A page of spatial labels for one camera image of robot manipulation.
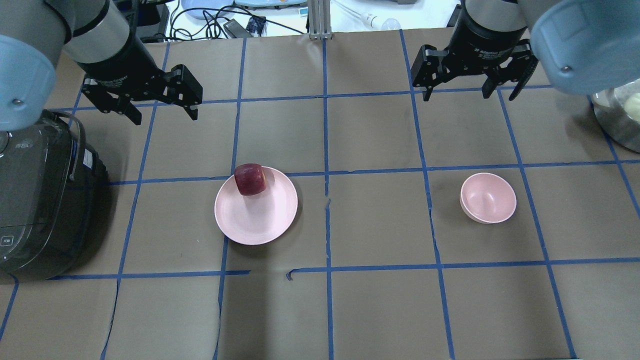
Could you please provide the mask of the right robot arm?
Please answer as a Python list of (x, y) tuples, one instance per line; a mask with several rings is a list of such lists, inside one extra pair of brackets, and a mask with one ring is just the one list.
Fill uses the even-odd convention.
[(411, 84), (428, 101), (460, 76), (486, 77), (489, 98), (506, 82), (514, 100), (542, 65), (550, 84), (590, 95), (639, 78), (637, 0), (463, 0), (448, 46), (423, 45)]

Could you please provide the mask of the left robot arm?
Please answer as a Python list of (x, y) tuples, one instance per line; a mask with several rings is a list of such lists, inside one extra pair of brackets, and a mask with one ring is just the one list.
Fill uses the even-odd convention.
[(1, 129), (34, 125), (66, 54), (84, 71), (80, 91), (102, 113), (140, 125), (136, 101), (183, 108), (194, 121), (203, 88), (189, 68), (164, 71), (138, 36), (140, 2), (126, 18), (113, 0), (3, 0), (0, 4)]

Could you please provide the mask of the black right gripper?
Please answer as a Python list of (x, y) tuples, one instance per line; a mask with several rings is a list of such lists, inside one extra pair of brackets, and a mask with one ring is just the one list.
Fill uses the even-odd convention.
[[(423, 44), (411, 66), (411, 84), (429, 101), (435, 87), (451, 76), (487, 76), (481, 91), (485, 100), (505, 82), (515, 85), (509, 101), (521, 93), (538, 65), (530, 39), (523, 39), (526, 23), (518, 4), (462, 4), (446, 48)], [(503, 63), (510, 60), (506, 67)]]

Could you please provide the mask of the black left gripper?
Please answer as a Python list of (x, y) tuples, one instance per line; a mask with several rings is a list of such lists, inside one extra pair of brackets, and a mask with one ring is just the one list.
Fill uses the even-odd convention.
[(89, 81), (82, 84), (81, 92), (102, 113), (114, 112), (140, 126), (142, 114), (132, 102), (157, 100), (181, 107), (191, 120), (198, 120), (201, 83), (185, 64), (162, 71), (136, 35), (130, 34), (112, 57), (82, 63), (81, 68)]

